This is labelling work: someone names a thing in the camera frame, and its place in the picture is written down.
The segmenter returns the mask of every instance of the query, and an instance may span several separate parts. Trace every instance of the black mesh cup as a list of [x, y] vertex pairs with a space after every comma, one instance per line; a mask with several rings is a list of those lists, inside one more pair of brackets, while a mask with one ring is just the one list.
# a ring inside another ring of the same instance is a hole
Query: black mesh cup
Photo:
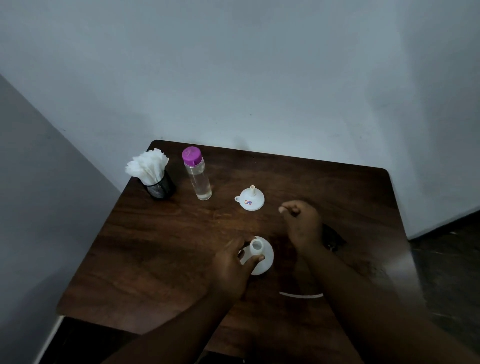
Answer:
[[160, 182], [151, 186], [143, 186], [155, 200], [168, 199], [173, 195], [176, 189], [167, 171], [165, 171], [165, 174]]

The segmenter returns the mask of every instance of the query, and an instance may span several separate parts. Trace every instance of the plastic bottle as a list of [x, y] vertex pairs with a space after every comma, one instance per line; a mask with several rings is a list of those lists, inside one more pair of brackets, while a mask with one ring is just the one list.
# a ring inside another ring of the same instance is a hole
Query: plastic bottle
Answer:
[[195, 146], [185, 148], [181, 157], [197, 197], [200, 200], [208, 200], [212, 196], [212, 188], [205, 173], [205, 162], [200, 149]]

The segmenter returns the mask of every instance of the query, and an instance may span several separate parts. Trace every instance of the forearm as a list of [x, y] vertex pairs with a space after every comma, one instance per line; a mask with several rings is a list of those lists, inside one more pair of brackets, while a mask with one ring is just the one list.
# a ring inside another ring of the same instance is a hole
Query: forearm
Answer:
[[410, 314], [321, 245], [308, 247], [302, 255], [364, 361], [479, 362], [463, 345], [430, 321]]
[[188, 310], [122, 348], [104, 364], [192, 364], [232, 305], [232, 301], [211, 291]]

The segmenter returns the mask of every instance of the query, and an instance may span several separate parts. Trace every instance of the dark floor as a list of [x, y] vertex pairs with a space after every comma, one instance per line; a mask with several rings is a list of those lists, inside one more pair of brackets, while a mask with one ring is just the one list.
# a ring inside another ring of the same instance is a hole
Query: dark floor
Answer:
[[[410, 244], [432, 321], [480, 354], [480, 211]], [[66, 318], [40, 364], [99, 364], [135, 337]], [[242, 360], [209, 354], [205, 362]]]

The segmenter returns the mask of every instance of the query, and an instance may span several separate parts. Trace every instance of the left hand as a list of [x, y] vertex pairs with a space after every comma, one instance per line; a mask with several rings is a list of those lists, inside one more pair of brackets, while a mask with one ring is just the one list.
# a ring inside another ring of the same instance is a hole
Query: left hand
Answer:
[[240, 299], [247, 288], [250, 274], [257, 263], [265, 259], [263, 255], [254, 255], [242, 265], [238, 254], [245, 243], [243, 237], [230, 240], [215, 254], [212, 262], [210, 291], [223, 295], [232, 303]]

